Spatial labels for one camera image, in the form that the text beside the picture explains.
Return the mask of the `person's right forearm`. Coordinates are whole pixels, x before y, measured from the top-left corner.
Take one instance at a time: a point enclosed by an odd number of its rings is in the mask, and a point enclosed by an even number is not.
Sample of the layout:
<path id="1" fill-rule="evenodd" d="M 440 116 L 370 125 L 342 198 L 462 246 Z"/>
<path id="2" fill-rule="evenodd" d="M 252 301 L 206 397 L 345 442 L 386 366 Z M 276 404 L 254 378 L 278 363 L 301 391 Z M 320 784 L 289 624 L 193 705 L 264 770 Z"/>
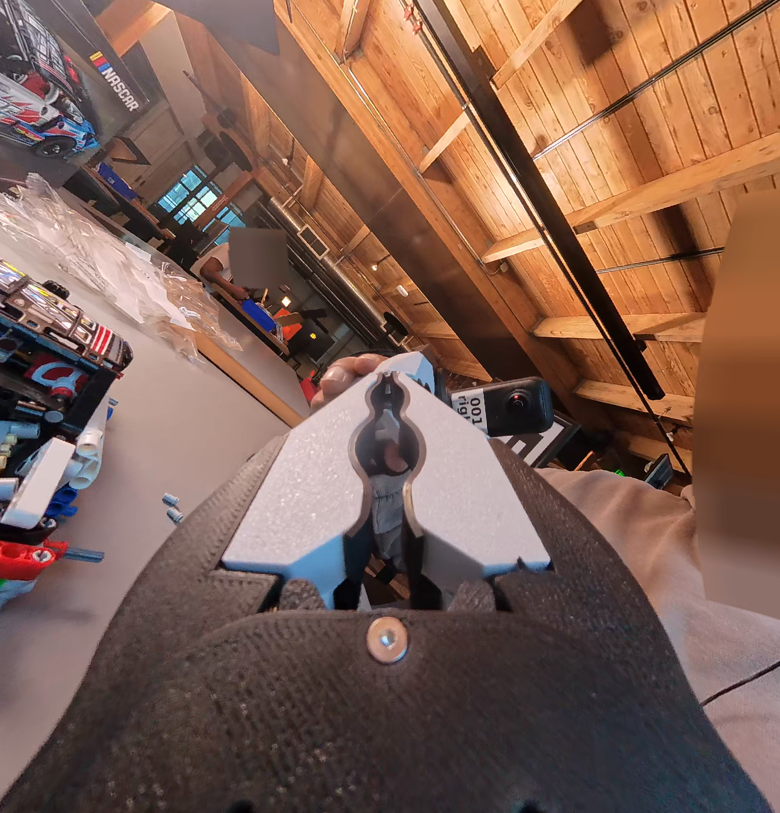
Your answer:
<path id="1" fill-rule="evenodd" d="M 405 572 L 402 546 L 404 520 L 403 488 L 409 472 L 396 475 L 376 474 L 369 478 L 371 488 L 370 520 L 374 534 L 373 553 L 398 572 Z"/>

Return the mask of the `heap of clear plastic bags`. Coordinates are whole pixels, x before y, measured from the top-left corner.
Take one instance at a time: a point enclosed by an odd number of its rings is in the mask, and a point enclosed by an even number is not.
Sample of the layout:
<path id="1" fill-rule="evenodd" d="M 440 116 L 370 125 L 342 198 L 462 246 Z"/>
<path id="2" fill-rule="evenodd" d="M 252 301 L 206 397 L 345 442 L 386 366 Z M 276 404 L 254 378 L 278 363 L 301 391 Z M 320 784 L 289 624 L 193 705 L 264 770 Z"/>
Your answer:
<path id="1" fill-rule="evenodd" d="M 39 282 L 75 282 L 90 290 L 193 363 L 200 337 L 225 352 L 243 349 L 222 328 L 220 307 L 200 283 L 70 208 L 39 175 L 0 191 L 0 258 Z"/>

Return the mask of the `lego set cardboard box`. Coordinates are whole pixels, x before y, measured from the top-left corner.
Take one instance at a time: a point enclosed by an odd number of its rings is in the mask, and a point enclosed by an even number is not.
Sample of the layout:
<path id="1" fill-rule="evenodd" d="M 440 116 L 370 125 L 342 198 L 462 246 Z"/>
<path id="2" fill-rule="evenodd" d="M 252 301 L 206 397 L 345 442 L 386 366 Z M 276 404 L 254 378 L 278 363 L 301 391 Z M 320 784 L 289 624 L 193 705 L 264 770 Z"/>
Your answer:
<path id="1" fill-rule="evenodd" d="M 0 187 L 62 186 L 149 99 L 79 1 L 0 1 Z"/>

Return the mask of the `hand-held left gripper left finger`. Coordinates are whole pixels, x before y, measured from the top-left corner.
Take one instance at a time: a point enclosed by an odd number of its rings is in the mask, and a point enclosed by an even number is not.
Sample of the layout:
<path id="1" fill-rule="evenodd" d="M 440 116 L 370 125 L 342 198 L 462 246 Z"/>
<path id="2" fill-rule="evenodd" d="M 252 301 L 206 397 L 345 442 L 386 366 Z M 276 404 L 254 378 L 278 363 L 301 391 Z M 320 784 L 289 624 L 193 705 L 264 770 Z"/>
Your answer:
<path id="1" fill-rule="evenodd" d="M 375 417 L 374 372 L 286 437 L 222 555 L 233 572 L 310 581 L 329 609 L 370 608 L 363 579 L 370 487 L 355 452 Z"/>

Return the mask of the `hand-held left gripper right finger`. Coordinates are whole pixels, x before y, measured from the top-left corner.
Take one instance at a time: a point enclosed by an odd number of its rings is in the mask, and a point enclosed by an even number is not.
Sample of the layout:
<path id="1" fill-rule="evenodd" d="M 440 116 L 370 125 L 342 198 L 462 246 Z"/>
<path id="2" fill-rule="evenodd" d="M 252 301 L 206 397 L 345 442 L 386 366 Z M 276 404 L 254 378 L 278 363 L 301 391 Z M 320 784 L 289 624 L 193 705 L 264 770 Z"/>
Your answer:
<path id="1" fill-rule="evenodd" d="M 402 546 L 413 609 L 441 609 L 464 582 L 526 569 L 550 555 L 508 478 L 491 438 L 439 398 L 399 407 Z"/>

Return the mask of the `partly built lego car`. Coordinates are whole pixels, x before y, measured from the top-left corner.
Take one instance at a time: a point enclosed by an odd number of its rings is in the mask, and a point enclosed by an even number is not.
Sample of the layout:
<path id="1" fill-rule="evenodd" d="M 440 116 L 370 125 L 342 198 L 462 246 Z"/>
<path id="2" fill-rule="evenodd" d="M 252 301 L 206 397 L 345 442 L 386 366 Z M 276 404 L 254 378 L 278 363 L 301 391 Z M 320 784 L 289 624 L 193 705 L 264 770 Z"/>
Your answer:
<path id="1" fill-rule="evenodd" d="M 103 560 L 51 536 L 100 473 L 133 353 L 68 298 L 0 258 L 0 609 L 61 559 Z"/>

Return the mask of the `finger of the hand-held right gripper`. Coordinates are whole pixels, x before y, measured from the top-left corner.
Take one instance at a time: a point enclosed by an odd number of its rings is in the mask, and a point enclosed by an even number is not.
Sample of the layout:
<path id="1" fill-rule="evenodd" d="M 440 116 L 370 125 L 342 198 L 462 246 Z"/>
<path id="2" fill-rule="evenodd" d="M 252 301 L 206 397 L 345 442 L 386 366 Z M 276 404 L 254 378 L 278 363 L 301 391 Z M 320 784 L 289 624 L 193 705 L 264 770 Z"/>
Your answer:
<path id="1" fill-rule="evenodd" d="M 363 384 L 367 407 L 409 407 L 438 397 L 435 368 L 418 351 L 385 359 L 365 377 Z"/>

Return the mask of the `black white marker sign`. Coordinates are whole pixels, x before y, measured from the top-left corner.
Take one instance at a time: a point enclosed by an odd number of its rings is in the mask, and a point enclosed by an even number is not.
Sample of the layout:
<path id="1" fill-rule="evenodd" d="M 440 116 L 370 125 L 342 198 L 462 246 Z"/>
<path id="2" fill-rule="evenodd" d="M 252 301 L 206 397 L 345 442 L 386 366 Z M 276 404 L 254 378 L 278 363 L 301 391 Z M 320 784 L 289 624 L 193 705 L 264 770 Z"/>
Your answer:
<path id="1" fill-rule="evenodd" d="M 543 432 L 500 436 L 495 439 L 506 444 L 509 450 L 527 465 L 544 468 L 557 458 L 558 453 L 573 439 L 579 429 L 579 423 L 561 413 L 556 413 L 551 427 Z"/>

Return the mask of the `person's right hand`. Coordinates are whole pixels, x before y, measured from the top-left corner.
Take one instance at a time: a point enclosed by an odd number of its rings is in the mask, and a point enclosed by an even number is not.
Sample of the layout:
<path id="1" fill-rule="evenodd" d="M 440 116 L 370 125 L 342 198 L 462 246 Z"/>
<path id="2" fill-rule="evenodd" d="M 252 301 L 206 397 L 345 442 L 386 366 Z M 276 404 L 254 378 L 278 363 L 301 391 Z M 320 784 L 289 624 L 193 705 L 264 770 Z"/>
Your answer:
<path id="1" fill-rule="evenodd" d="M 361 353 L 334 360 L 322 375 L 320 389 L 310 401 L 311 413 L 318 412 L 355 382 L 373 373 L 388 358 L 384 354 Z"/>

